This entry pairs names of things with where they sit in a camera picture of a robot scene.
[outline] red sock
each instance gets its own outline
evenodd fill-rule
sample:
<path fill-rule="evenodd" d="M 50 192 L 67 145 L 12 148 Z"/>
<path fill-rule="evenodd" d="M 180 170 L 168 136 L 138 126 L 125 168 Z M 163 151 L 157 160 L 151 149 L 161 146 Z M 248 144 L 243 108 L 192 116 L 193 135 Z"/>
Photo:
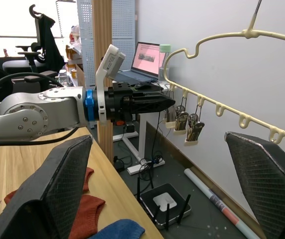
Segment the red sock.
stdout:
<path fill-rule="evenodd" d="M 105 201 L 83 195 L 68 239 L 86 239 L 97 233 L 98 217 Z"/>
<path fill-rule="evenodd" d="M 87 167 L 86 173 L 85 173 L 85 181 L 83 186 L 83 193 L 87 193 L 89 191 L 88 188 L 88 179 L 89 177 L 94 173 L 94 170 L 92 168 Z"/>
<path fill-rule="evenodd" d="M 6 195 L 6 197 L 4 198 L 5 204 L 8 204 L 11 201 L 11 199 L 14 196 L 14 194 L 16 193 L 16 191 L 17 190 L 15 190 L 15 191 L 13 191 L 13 192 L 11 192 L 11 193 Z"/>

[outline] white desk leg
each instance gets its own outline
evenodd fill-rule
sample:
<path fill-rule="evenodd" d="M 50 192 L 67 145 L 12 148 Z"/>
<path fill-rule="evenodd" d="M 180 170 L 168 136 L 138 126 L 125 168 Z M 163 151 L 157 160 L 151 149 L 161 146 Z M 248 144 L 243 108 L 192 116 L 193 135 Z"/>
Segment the white desk leg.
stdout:
<path fill-rule="evenodd" d="M 139 125 L 139 147 L 138 147 L 139 150 L 137 151 L 136 148 L 132 145 L 132 143 L 127 138 L 123 138 L 124 143 L 130 149 L 130 151 L 134 154 L 137 160 L 140 162 L 140 164 L 136 166 L 127 168 L 127 171 L 129 172 L 130 175 L 134 175 L 138 173 L 142 164 L 147 163 L 147 161 L 144 159 L 144 147 L 146 143 L 147 114 L 140 114 L 140 116 L 141 116 L 141 121 Z M 155 164 L 154 167 L 161 166 L 164 163 L 165 161 L 162 160 L 160 163 Z"/>
<path fill-rule="evenodd" d="M 137 136 L 138 136 L 138 133 L 136 131 L 132 133 L 124 133 L 124 136 L 123 134 L 118 134 L 118 135 L 113 136 L 113 142 L 117 142 L 124 138 L 132 138 L 132 137 L 137 137 Z"/>

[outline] pegboard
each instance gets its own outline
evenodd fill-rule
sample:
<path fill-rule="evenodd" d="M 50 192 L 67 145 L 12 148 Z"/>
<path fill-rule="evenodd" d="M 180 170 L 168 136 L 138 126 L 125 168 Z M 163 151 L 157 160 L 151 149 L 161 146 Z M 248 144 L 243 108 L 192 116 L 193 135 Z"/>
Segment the pegboard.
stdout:
<path fill-rule="evenodd" d="M 112 0 L 113 39 L 135 38 L 135 1 Z"/>
<path fill-rule="evenodd" d="M 135 39 L 113 39 L 112 44 L 126 55 L 120 70 L 130 70 L 135 54 Z"/>
<path fill-rule="evenodd" d="M 77 0 L 79 31 L 86 88 L 95 85 L 94 41 L 91 0 Z"/>
<path fill-rule="evenodd" d="M 94 40 L 91 0 L 77 0 L 82 60 L 86 88 L 95 85 Z M 129 70 L 135 54 L 135 1 L 112 0 L 112 44 L 118 47 L 126 58 L 121 70 Z"/>

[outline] cable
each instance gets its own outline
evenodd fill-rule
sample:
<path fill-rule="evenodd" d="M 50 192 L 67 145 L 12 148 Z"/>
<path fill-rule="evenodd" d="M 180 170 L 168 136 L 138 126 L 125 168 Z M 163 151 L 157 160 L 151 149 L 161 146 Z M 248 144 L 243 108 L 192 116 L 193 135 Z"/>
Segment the cable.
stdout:
<path fill-rule="evenodd" d="M 155 81 L 155 83 L 159 86 L 159 90 L 160 90 L 160 92 L 161 92 L 161 93 L 163 93 L 163 92 L 162 92 L 162 89 L 161 89 L 161 86 L 160 86 L 160 84 L 159 84 L 159 82 L 158 82 L 158 81 Z"/>
<path fill-rule="evenodd" d="M 117 160 L 119 160 L 120 162 L 122 162 L 122 163 L 124 164 L 124 166 L 125 166 L 125 165 L 128 165 L 128 166 L 126 167 L 126 168 L 128 168 L 128 167 L 131 167 L 132 164 L 133 164 L 133 157 L 132 157 L 131 152 L 130 152 L 128 149 L 126 149 L 125 147 L 123 147 L 122 145 L 120 145 L 120 143 L 122 142 L 122 139 L 123 139 L 124 135 L 125 135 L 125 127 L 123 127 L 123 135 L 122 135 L 121 139 L 118 141 L 117 146 L 118 146 L 119 148 L 121 148 L 123 151 L 124 151 L 124 150 L 127 151 L 127 152 L 129 153 L 129 155 L 124 156 L 124 157 L 122 157 L 122 158 L 117 158 Z M 129 158 L 129 157 L 130 157 L 130 161 L 129 161 L 128 163 L 125 163 L 125 162 L 123 161 L 123 159 Z"/>
<path fill-rule="evenodd" d="M 169 88 L 168 88 L 168 86 L 170 86 L 170 84 L 164 84 L 164 86 L 167 88 L 167 92 L 166 92 L 166 95 L 168 94 L 168 92 L 169 92 Z"/>
<path fill-rule="evenodd" d="M 167 138 L 167 137 L 168 137 L 168 135 L 170 134 L 170 132 L 171 132 L 171 129 L 169 130 L 169 132 L 168 132 L 168 134 L 166 135 L 166 137 L 165 137 L 165 138 Z"/>
<path fill-rule="evenodd" d="M 70 137 L 73 133 L 75 133 L 78 130 L 78 128 L 74 128 L 72 131 L 70 131 L 68 134 L 64 135 L 63 137 L 57 138 L 57 139 L 51 139 L 51 140 L 44 140 L 44 141 L 0 141 L 0 146 L 26 146 L 26 145 L 43 145 L 48 143 L 57 143 L 59 141 L 65 140 L 68 137 Z"/>
<path fill-rule="evenodd" d="M 143 159 L 140 161 L 141 167 L 140 167 L 139 172 L 138 172 L 138 177 L 143 181 L 149 181 L 147 186 L 140 191 L 141 193 L 143 191 L 145 191 L 151 185 L 151 181 L 153 178 L 153 166 L 155 164 L 160 163 L 163 160 L 162 153 L 160 151 L 156 151 L 156 152 L 160 152 L 161 153 L 160 155 L 154 155 L 154 153 L 153 153 L 154 145 L 155 145 L 156 138 L 157 138 L 158 127 L 159 127 L 159 120 L 160 120 L 160 112 L 158 114 L 157 129 L 156 129 L 154 139 L 153 139 L 153 144 L 152 144 L 151 161 L 145 162 L 146 159 L 144 159 L 144 161 L 143 161 Z"/>
<path fill-rule="evenodd" d="M 160 112 L 158 114 L 158 123 L 157 123 L 157 128 L 156 128 L 156 132 L 154 134 L 154 138 L 153 138 L 153 144 L 152 144 L 152 150 L 151 150 L 151 156 L 153 157 L 153 148 L 154 148 L 154 143 L 156 142 L 156 138 L 157 138 L 157 132 L 158 132 L 158 128 L 159 128 L 159 120 L 160 120 Z"/>
<path fill-rule="evenodd" d="M 57 86 L 60 86 L 60 87 L 63 87 L 62 84 L 60 84 L 59 82 L 55 81 L 54 79 L 48 77 L 48 76 L 45 76 L 45 75 L 42 75 L 42 74 L 39 74 L 39 73 L 34 73 L 34 72 L 21 72 L 21 73 L 15 73 L 15 74 L 11 74 L 11 75 L 8 75 L 8 76 L 4 76 L 3 78 L 0 79 L 0 85 L 7 81 L 8 79 L 12 79 L 12 78 L 15 78 L 15 77 L 19 77 L 19 76 L 39 76 L 49 82 L 52 82 L 53 84 L 57 85 Z"/>

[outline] wooden table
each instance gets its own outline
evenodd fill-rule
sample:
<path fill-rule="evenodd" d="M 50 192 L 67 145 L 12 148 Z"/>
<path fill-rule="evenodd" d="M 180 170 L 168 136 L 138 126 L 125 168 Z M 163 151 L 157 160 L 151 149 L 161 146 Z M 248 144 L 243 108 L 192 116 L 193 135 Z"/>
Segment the wooden table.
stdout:
<path fill-rule="evenodd" d="M 56 133 L 44 136 L 40 140 L 59 138 L 65 134 Z M 86 134 L 89 134 L 88 130 L 80 128 L 70 138 Z M 0 213 L 5 207 L 5 195 L 19 188 L 58 144 L 0 147 Z M 95 141 L 91 148 L 88 167 L 95 170 L 88 182 L 90 195 L 106 201 L 99 216 L 98 231 L 119 219 L 131 219 L 145 228 L 143 239 L 163 238 Z"/>

